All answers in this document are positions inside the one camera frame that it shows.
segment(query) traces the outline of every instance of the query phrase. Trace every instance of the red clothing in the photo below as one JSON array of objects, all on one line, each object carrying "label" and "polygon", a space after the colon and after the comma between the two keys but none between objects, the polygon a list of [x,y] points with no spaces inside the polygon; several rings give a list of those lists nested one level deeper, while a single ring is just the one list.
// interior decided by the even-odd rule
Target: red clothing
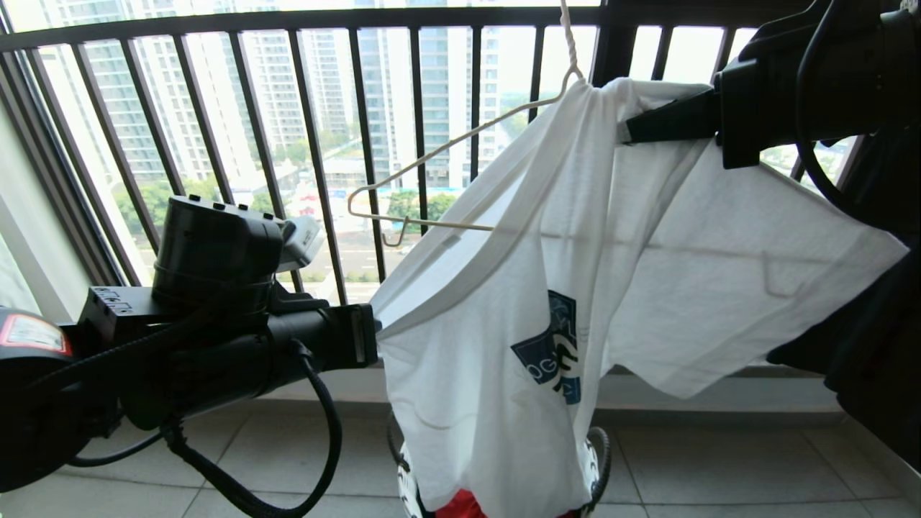
[{"label": "red clothing", "polygon": [[[448,502],[448,505],[435,511],[435,518],[487,518],[483,511],[480,511],[480,504],[476,503],[473,493],[461,489],[454,495],[454,498]],[[570,511],[560,516],[560,518],[578,518],[578,512]]]}]

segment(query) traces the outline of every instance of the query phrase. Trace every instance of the window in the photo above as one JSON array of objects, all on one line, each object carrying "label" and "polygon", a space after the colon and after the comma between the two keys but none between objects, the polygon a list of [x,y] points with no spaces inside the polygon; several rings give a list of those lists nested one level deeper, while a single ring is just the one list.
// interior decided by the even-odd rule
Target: window
[{"label": "window", "polygon": [[448,66],[448,57],[444,54],[424,55],[419,62],[422,66]]},{"label": "window", "polygon": [[447,70],[423,70],[422,80],[423,81],[447,81],[448,71]]},{"label": "window", "polygon": [[422,86],[422,93],[424,94],[447,94],[448,85],[445,84],[427,84]]},{"label": "window", "polygon": [[420,53],[443,53],[448,50],[445,40],[422,40],[419,42]]},{"label": "window", "polygon": [[448,111],[447,110],[423,110],[422,117],[428,121],[447,120]]}]

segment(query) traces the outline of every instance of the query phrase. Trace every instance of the black railing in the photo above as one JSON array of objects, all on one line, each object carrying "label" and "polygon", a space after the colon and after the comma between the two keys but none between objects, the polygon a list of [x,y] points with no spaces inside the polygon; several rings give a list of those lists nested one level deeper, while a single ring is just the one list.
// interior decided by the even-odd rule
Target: black railing
[{"label": "black railing", "polygon": [[[636,28],[640,25],[662,27],[659,51],[653,66],[652,78],[662,79],[668,60],[670,36],[678,26],[708,26],[724,29],[724,38],[714,63],[714,70],[724,66],[729,59],[729,50],[737,28],[756,27],[766,21],[781,18],[800,11],[809,4],[808,0],[612,0],[606,6],[574,7],[571,19],[574,25],[588,25],[598,28],[594,67],[591,83],[601,86],[611,79],[626,76],[630,69],[635,44]],[[285,216],[285,207],[274,174],[268,138],[262,124],[254,83],[251,77],[246,46],[242,35],[246,31],[280,29],[287,31],[289,51],[293,56],[297,94],[303,109],[306,135],[316,185],[321,202],[321,211],[328,246],[332,257],[337,291],[342,303],[346,303],[344,274],[336,232],[333,225],[330,195],[326,186],[320,140],[309,95],[307,73],[303,64],[300,44],[302,29],[348,29],[352,55],[352,70],[356,87],[356,104],[360,127],[362,152],[368,183],[374,182],[374,160],[369,138],[366,92],[362,76],[361,56],[358,49],[358,31],[376,28],[406,28],[410,35],[410,50],[413,79],[413,102],[415,113],[415,151],[421,157],[426,153],[423,125],[423,103],[421,90],[421,65],[419,53],[419,30],[424,27],[469,27],[472,29],[472,73],[471,73],[471,126],[480,121],[480,56],[482,55],[482,31],[487,26],[534,27],[534,54],[530,99],[537,100],[542,72],[542,51],[545,28],[558,25],[559,9],[555,7],[452,7],[452,8],[410,8],[410,9],[355,9],[311,12],[254,12],[220,14],[180,18],[151,18],[111,22],[101,25],[77,25],[60,29],[0,35],[0,53],[3,55],[3,77],[0,78],[0,97],[14,122],[17,124],[20,140],[30,154],[46,191],[56,205],[59,217],[73,231],[71,239],[81,252],[87,270],[93,281],[109,284],[113,279],[136,285],[139,278],[133,269],[124,246],[119,242],[109,216],[104,210],[90,180],[87,165],[77,149],[75,136],[68,127],[60,101],[55,98],[50,79],[39,55],[39,48],[53,45],[69,45],[74,52],[80,76],[87,88],[93,112],[102,128],[115,165],[134,206],[144,234],[154,252],[158,249],[159,237],[145,200],[141,196],[124,150],[115,134],[110,114],[99,90],[99,83],[93,74],[87,57],[87,44],[93,41],[116,40],[120,43],[124,59],[137,92],[147,125],[157,153],[163,163],[169,186],[174,194],[185,194],[182,179],[176,163],[170,154],[167,139],[157,117],[153,97],[147,86],[142,66],[139,64],[134,40],[142,37],[168,36],[172,38],[178,55],[182,78],[188,89],[195,119],[202,132],[204,148],[210,166],[214,171],[217,187],[223,201],[233,204],[233,194],[227,180],[227,171],[220,157],[198,83],[186,38],[189,34],[220,32],[228,35],[239,82],[249,115],[252,135],[255,140],[259,161],[265,175],[272,207],[278,217]],[[529,121],[537,110],[531,110]],[[470,178],[475,180],[479,166],[479,141],[471,142]],[[800,174],[798,168],[794,174]],[[427,217],[426,170],[418,168],[418,189],[420,213]],[[370,193],[370,208],[379,212],[378,198]],[[373,222],[374,248],[378,263],[378,278],[383,280],[384,254],[380,237],[380,224]],[[101,254],[110,253],[115,261],[100,259]],[[303,284],[297,272],[292,272],[295,289],[301,291]]]}]

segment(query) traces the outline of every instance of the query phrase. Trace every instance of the white t-shirt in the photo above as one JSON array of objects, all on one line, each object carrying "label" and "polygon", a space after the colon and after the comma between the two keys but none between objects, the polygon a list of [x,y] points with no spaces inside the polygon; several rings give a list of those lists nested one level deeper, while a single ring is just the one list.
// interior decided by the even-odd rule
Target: white t-shirt
[{"label": "white t-shirt", "polygon": [[371,301],[387,390],[430,510],[490,518],[589,500],[579,456],[622,364],[689,397],[797,337],[905,253],[710,140],[617,144],[704,86],[578,81],[445,214]]}]

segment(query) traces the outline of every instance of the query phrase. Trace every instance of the balcony railing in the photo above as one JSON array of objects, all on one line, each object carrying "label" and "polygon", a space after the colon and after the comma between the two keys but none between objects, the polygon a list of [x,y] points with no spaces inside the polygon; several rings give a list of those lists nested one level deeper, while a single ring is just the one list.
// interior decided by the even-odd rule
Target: balcony railing
[{"label": "balcony railing", "polygon": [[[722,40],[710,70],[717,71],[730,58],[730,49],[738,29],[753,28],[766,21],[781,18],[800,11],[808,5],[806,0],[618,0],[605,6],[572,7],[571,19],[575,26],[597,28],[593,51],[593,66],[590,82],[602,86],[615,77],[628,76],[633,64],[633,54],[638,28],[655,26],[660,28],[658,51],[651,67],[651,79],[662,79],[671,50],[672,35],[680,26],[701,26],[722,28]],[[106,209],[104,196],[92,179],[93,171],[85,160],[86,140],[75,134],[68,123],[67,114],[60,95],[55,91],[71,88],[68,85],[53,84],[48,65],[42,57],[46,47],[69,47],[76,60],[81,85],[89,99],[89,110],[99,125],[104,146],[110,151],[118,173],[118,181],[127,191],[131,206],[137,215],[146,247],[156,253],[159,246],[158,228],[151,214],[148,200],[145,200],[137,174],[132,171],[131,161],[107,107],[98,74],[94,73],[88,53],[91,45],[98,41],[117,41],[121,47],[124,62],[130,73],[131,84],[143,111],[146,126],[156,148],[156,155],[174,194],[186,194],[183,178],[175,159],[175,150],[170,146],[166,130],[161,122],[162,111],[169,106],[157,105],[157,93],[150,87],[142,57],[138,53],[138,40],[148,37],[166,37],[172,42],[179,60],[181,80],[188,90],[194,121],[198,124],[204,143],[205,155],[213,171],[220,199],[234,204],[234,191],[228,178],[226,162],[221,158],[217,144],[218,132],[213,118],[209,116],[207,95],[200,84],[201,70],[197,70],[190,49],[189,38],[203,33],[220,33],[228,38],[233,64],[239,77],[240,93],[248,116],[251,139],[255,143],[255,154],[264,175],[265,185],[271,199],[271,206],[277,217],[284,218],[286,204],[276,176],[275,162],[270,148],[252,62],[247,56],[244,36],[252,31],[283,31],[287,51],[291,56],[293,74],[297,85],[297,99],[301,106],[309,147],[309,161],[313,181],[319,195],[321,218],[326,229],[327,247],[332,263],[332,274],[339,301],[348,301],[346,293],[347,275],[344,272],[342,254],[337,237],[336,219],[332,213],[328,177],[324,170],[324,156],[321,150],[321,136],[318,130],[314,99],[310,95],[309,71],[305,70],[305,56],[302,55],[305,30],[344,29],[347,31],[351,54],[351,69],[354,77],[354,99],[360,133],[361,155],[364,162],[364,180],[376,181],[372,138],[369,131],[368,105],[362,54],[359,51],[359,34],[362,30],[401,28],[409,34],[409,61],[412,84],[413,123],[415,131],[414,152],[417,157],[426,153],[424,122],[424,93],[422,89],[424,69],[421,63],[420,31],[426,28],[469,28],[471,32],[470,90],[467,106],[469,124],[481,122],[481,84],[484,28],[495,26],[517,26],[533,28],[533,55],[521,56],[531,61],[530,100],[537,100],[542,78],[542,56],[546,29],[558,25],[559,9],[555,7],[447,7],[447,8],[382,8],[301,12],[252,12],[238,14],[216,14],[178,18],[151,18],[104,24],[74,25],[59,29],[11,32],[6,20],[5,34],[0,36],[0,98],[18,129],[23,147],[27,150],[32,165],[39,175],[57,215],[67,228],[72,245],[78,251],[93,282],[98,284],[125,283],[139,285],[144,276],[138,272],[136,259],[132,258],[131,247],[123,231],[112,221]],[[537,115],[532,110],[528,121]],[[470,181],[475,180],[481,169],[482,147],[479,138],[472,139],[469,147]],[[801,177],[801,171],[794,167],[791,172]],[[426,166],[418,168],[418,203],[422,218],[429,216],[429,192],[426,190],[428,176]],[[379,200],[370,193],[370,210],[379,213]],[[377,281],[386,276],[385,253],[380,237],[381,227],[374,221],[374,257]],[[304,289],[300,272],[291,272],[291,283],[297,291]]]}]

